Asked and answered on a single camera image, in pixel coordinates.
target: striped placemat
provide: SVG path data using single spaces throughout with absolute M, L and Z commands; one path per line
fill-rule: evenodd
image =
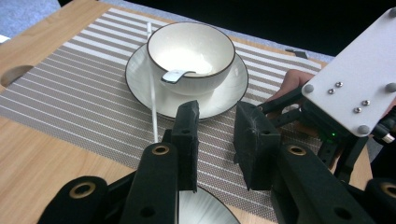
M 0 95 L 0 115 L 136 168 L 152 144 L 151 112 L 133 97 L 125 65 L 153 30 L 166 23 L 111 8 Z M 315 74 L 320 65 L 234 42 L 249 73 L 243 101 L 254 105 L 274 94 L 291 68 Z M 199 124 L 199 186 L 221 201 L 276 221 L 270 194 L 247 191 L 233 164 L 234 108 Z M 159 118 L 159 136 L 173 122 Z M 318 149 L 315 139 L 304 141 Z

